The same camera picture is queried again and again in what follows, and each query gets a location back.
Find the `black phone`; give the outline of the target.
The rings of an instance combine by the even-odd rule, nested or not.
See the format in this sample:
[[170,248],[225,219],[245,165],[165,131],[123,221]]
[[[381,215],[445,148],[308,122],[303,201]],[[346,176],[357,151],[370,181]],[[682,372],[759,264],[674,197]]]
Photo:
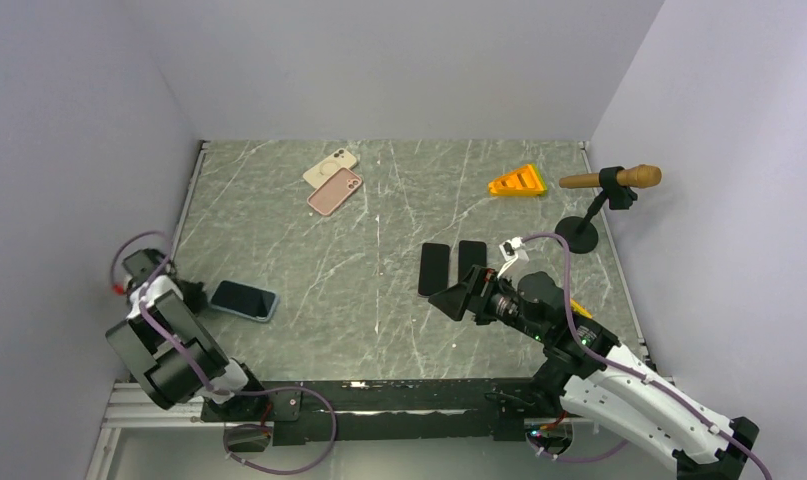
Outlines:
[[457,281],[461,282],[474,266],[487,266],[488,246],[485,242],[460,240],[457,250]]

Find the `pink phone case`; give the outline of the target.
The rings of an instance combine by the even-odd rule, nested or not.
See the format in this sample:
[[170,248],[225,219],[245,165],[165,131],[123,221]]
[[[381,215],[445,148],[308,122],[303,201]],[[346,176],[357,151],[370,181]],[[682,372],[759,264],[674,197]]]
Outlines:
[[363,179],[348,168],[339,168],[307,199],[307,204],[319,215],[332,215],[361,186]]

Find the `beige phone case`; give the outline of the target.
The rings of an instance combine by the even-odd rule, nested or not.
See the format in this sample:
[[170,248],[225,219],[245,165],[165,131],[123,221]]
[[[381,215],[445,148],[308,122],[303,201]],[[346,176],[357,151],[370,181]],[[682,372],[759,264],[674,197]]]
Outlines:
[[340,148],[306,170],[302,178],[312,188],[318,189],[339,169],[353,169],[357,164],[358,159],[354,154]]

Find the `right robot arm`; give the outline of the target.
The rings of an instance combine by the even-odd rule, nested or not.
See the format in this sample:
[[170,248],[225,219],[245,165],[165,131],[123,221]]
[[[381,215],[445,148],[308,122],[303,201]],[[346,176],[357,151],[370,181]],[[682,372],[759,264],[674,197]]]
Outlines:
[[429,303],[454,321],[500,322],[539,342],[545,361],[530,383],[532,406],[598,422],[641,448],[679,479],[737,479],[758,426],[701,406],[648,368],[595,320],[565,309],[564,291],[545,272],[518,284],[473,267]]

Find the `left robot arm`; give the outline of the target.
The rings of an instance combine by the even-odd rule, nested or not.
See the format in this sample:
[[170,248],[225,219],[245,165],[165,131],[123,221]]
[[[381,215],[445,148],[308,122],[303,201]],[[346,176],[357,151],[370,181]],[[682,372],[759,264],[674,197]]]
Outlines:
[[197,318],[208,306],[204,284],[180,279],[157,249],[130,254],[122,267],[119,292],[129,312],[105,338],[149,398],[169,410],[200,396],[240,419],[258,417],[266,406],[265,390]]

